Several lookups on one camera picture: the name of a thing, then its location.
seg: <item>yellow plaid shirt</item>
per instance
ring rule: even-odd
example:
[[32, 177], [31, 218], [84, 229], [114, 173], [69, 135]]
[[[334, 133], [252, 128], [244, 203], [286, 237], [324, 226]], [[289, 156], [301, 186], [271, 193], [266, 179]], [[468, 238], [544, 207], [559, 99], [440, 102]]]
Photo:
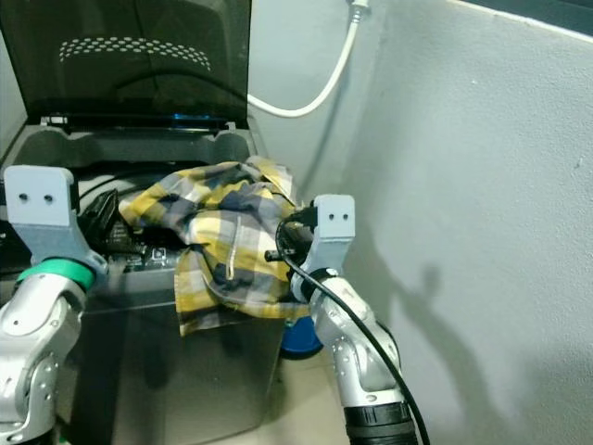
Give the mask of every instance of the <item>yellow plaid shirt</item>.
[[120, 203], [132, 228], [169, 228], [188, 246], [174, 282], [182, 335], [249, 316], [308, 314], [289, 295], [288, 267], [264, 259], [276, 249], [279, 221], [295, 210], [295, 194], [285, 167], [251, 157], [170, 174]]

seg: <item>white wall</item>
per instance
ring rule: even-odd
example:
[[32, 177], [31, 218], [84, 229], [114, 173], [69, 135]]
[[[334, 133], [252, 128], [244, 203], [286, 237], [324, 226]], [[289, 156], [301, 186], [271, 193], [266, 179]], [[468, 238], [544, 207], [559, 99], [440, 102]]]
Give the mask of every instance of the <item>white wall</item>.
[[19, 86], [10, 65], [4, 37], [0, 34], [0, 156], [26, 119]]
[[593, 440], [593, 40], [394, 0], [347, 272], [434, 444]]
[[[339, 186], [360, 127], [387, 4], [372, 2], [340, 88], [320, 109], [298, 120], [251, 109], [270, 156], [290, 166], [307, 197]], [[334, 69], [348, 19], [346, 0], [254, 0], [249, 93], [282, 108], [307, 105]]]

